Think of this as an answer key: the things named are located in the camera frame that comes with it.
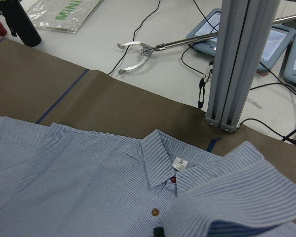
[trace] plastic bag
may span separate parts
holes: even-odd
[[[75,33],[99,0],[38,0],[27,15],[36,28]]]

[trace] white table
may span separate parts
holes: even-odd
[[[23,0],[27,10],[35,0]],[[98,9],[76,34],[38,30],[42,42],[35,48],[80,66],[97,69],[108,73],[123,55],[117,43],[132,40],[133,31],[141,21],[157,6],[158,0],[104,0]],[[197,0],[203,13],[207,15],[213,8],[221,7],[222,0]],[[276,18],[296,14],[296,3],[282,1]],[[181,40],[203,19],[192,0],[161,0],[159,10],[151,16],[136,34],[136,40],[151,46],[163,42]],[[6,38],[21,42],[12,37]],[[187,46],[181,46],[154,52],[149,61],[137,70],[119,75],[118,69],[132,66],[141,60],[139,47],[133,47],[111,75],[117,80],[151,91],[169,99],[197,106],[198,83],[200,75],[181,62],[180,57]],[[278,75],[284,54],[274,66]],[[190,50],[185,54],[185,61],[200,71],[213,57]],[[276,82],[272,75],[256,75],[253,86]],[[209,86],[206,87],[204,110],[207,109]],[[276,131],[287,135],[296,128],[296,97],[281,85],[271,85],[253,90],[248,96],[256,101],[262,109],[246,103],[241,120],[260,119]],[[257,122],[246,125],[266,135],[279,137]]]

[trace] white tag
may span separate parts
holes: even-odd
[[[172,167],[178,171],[185,170],[186,166],[187,166],[187,161],[184,159],[181,159],[179,157],[176,157],[176,159],[174,160],[174,162],[172,164]]]

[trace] striped shirt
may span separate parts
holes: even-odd
[[[158,130],[140,140],[0,117],[0,237],[149,236],[160,222],[166,231],[176,229],[178,223],[170,217],[182,199],[191,205],[187,203],[186,210],[172,217],[186,215],[197,228],[199,220],[208,223],[214,219],[208,236],[229,230],[258,234],[296,218],[296,186],[272,165],[264,168],[261,164],[266,161],[251,144],[241,145],[229,156],[221,159]],[[185,170],[176,171],[171,166],[177,157],[188,161]],[[269,176],[262,173],[262,180],[279,179],[283,186],[274,192],[261,189],[256,185],[259,168],[270,171]],[[243,183],[233,183],[235,174]],[[246,214],[247,209],[234,203],[250,189],[245,187],[252,185],[257,194],[249,210],[261,207],[259,203],[268,206],[266,197],[277,200],[282,195],[285,200],[295,200],[291,206],[281,200],[278,205],[264,207],[267,211],[259,221],[258,212]],[[200,186],[204,191],[199,193]],[[215,194],[224,194],[227,205],[220,203],[223,198],[214,198]],[[199,205],[200,198],[206,202]],[[200,209],[206,211],[201,219],[197,217]],[[233,222],[226,225],[224,218],[215,219],[218,214]],[[199,231],[191,233],[187,228],[185,233],[193,236]]]

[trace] button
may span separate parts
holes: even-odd
[[[159,215],[160,211],[159,211],[158,208],[154,208],[154,209],[151,211],[151,213],[152,213],[153,216],[157,216],[157,215]]]
[[[177,178],[176,178],[176,176],[171,177],[170,180],[171,180],[172,183],[176,183],[176,182],[177,182]]]

